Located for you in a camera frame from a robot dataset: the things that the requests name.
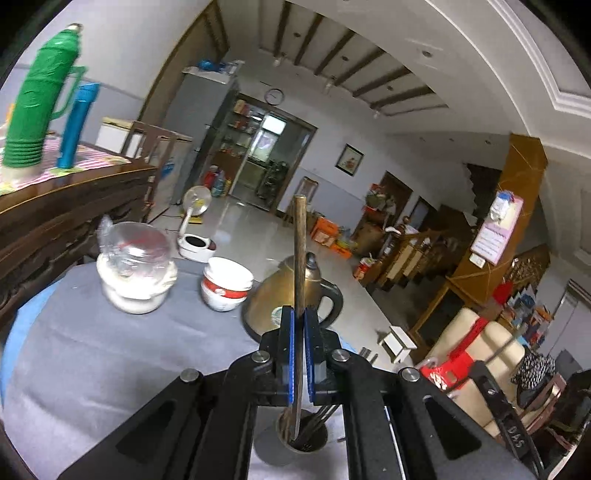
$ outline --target blue gripper pad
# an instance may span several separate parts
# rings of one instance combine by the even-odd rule
[[[314,403],[314,359],[312,357],[312,345],[310,343],[310,325],[308,309],[304,310],[304,339],[306,340],[306,374],[308,376],[308,396],[310,401]]]
[[[290,366],[289,366],[289,384],[288,401],[292,405],[296,397],[296,314],[294,309],[290,309]]]

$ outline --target gray tablecloth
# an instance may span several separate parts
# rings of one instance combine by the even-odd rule
[[[213,373],[256,350],[239,310],[218,313],[203,303],[203,265],[177,266],[166,301],[145,315],[111,305],[94,264],[73,268],[49,298],[19,355],[4,411],[9,438],[40,480],[57,478],[183,369]],[[256,432],[278,415],[259,410]],[[346,478],[345,444],[336,443],[342,434],[337,414],[323,450],[280,469],[253,451],[249,478]]]

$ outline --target refrigerator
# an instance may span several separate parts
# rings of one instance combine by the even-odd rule
[[[202,178],[223,139],[223,130],[239,93],[235,76],[212,79],[191,69],[168,107],[162,127],[193,139],[174,188],[172,203],[180,203],[187,189]]]

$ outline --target metal screw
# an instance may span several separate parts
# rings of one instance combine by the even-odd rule
[[[407,382],[416,382],[421,377],[421,374],[416,368],[406,367],[402,369],[400,376]]]
[[[180,379],[185,383],[193,383],[195,380],[199,378],[201,373],[194,368],[185,368],[179,375]]]
[[[257,350],[251,355],[252,361],[257,364],[264,364],[269,361],[271,355],[269,352],[265,352],[264,350]]]
[[[346,362],[350,358],[350,356],[351,355],[349,354],[349,352],[343,348],[337,348],[332,352],[332,357],[337,362]]]

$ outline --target ceiling light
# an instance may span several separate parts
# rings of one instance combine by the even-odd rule
[[[336,78],[334,76],[329,78],[328,80],[326,80],[326,83],[324,84],[324,90],[323,90],[324,94],[327,94],[329,92],[329,90],[333,86],[335,86],[335,80],[336,80]]]
[[[273,59],[273,66],[278,67],[279,65],[281,65],[281,63],[283,63],[284,58],[285,58],[285,53],[281,52],[281,55],[279,55],[278,57],[275,57]]]

